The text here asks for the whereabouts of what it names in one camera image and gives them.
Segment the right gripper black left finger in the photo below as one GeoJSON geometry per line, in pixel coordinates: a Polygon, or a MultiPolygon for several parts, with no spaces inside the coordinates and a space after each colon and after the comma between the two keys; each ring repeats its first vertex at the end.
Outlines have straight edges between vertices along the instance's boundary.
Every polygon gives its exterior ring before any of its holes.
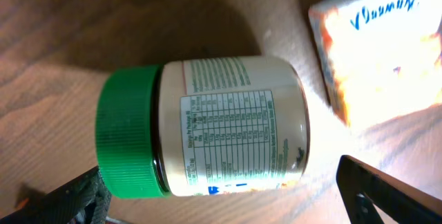
{"type": "Polygon", "coordinates": [[[93,167],[45,195],[35,204],[1,219],[2,223],[105,223],[111,193],[98,167],[93,167]]]}

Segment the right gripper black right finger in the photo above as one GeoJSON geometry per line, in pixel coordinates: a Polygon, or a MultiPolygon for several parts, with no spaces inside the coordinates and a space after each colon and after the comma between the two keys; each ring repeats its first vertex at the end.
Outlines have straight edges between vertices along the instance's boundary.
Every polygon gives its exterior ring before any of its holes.
{"type": "Polygon", "coordinates": [[[336,182],[351,223],[440,223],[441,200],[351,156],[340,157],[336,182]]]}

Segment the green lid jar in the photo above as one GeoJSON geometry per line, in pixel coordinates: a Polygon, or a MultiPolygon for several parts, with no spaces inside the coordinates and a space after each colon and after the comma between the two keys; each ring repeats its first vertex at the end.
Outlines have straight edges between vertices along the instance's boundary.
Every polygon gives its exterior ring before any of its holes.
{"type": "Polygon", "coordinates": [[[305,171],[309,141],[302,84],[275,57],[122,69],[97,105],[97,161],[118,198],[287,188],[305,171]]]}

